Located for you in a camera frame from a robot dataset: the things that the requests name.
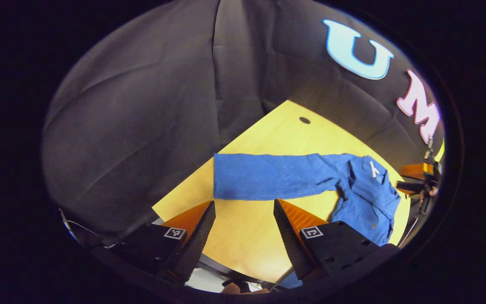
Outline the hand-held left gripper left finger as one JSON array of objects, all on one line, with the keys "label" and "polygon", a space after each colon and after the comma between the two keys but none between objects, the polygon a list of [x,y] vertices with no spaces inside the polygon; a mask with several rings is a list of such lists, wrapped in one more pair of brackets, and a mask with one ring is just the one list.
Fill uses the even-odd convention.
[{"label": "hand-held left gripper left finger", "polygon": [[141,226],[113,249],[124,261],[158,279],[187,282],[215,219],[215,203],[206,201],[165,223]]}]

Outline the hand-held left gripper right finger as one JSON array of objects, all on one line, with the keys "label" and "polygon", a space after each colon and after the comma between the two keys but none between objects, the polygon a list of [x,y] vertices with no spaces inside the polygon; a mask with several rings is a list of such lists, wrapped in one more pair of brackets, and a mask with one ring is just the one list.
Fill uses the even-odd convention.
[{"label": "hand-held left gripper right finger", "polygon": [[273,215],[301,282],[353,281],[399,251],[394,244],[377,245],[344,221],[328,223],[282,199],[275,200]]}]

